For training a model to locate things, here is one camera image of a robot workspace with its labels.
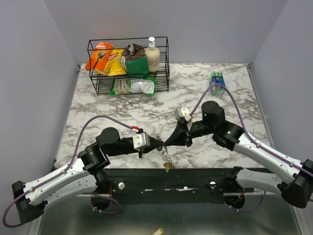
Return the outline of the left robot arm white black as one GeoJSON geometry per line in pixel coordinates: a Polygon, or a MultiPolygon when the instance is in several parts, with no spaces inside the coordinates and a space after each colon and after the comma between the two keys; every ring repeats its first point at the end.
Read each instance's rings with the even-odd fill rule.
{"type": "Polygon", "coordinates": [[[74,155],[69,163],[37,180],[12,185],[20,223],[37,219],[57,200],[95,191],[104,193],[110,185],[104,170],[110,164],[109,157],[137,153],[142,158],[163,145],[141,129],[129,138],[120,138],[113,127],[104,129],[95,143],[74,155]]]}

